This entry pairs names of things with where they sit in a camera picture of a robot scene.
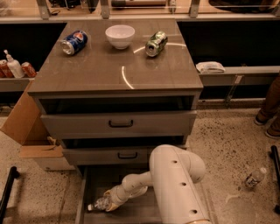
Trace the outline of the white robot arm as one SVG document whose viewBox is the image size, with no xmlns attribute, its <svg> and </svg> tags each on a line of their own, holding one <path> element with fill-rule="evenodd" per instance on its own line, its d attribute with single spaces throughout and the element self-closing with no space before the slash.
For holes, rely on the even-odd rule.
<svg viewBox="0 0 280 224">
<path fill-rule="evenodd" d="M 163 144 L 150 154 L 149 167 L 147 172 L 125 176 L 120 185 L 104 193 L 107 212 L 145 194 L 151 186 L 163 224 L 212 224 L 194 186 L 206 172 L 198 155 Z"/>
</svg>

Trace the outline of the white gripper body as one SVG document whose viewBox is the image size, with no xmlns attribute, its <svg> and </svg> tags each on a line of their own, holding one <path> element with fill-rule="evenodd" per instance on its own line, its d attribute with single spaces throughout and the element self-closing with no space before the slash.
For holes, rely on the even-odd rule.
<svg viewBox="0 0 280 224">
<path fill-rule="evenodd" d="M 122 185 L 117 185 L 110 190 L 111 202 L 115 205 L 122 205 L 130 199 L 144 195 L 147 190 L 147 186 L 137 187 L 132 190 L 125 190 Z"/>
</svg>

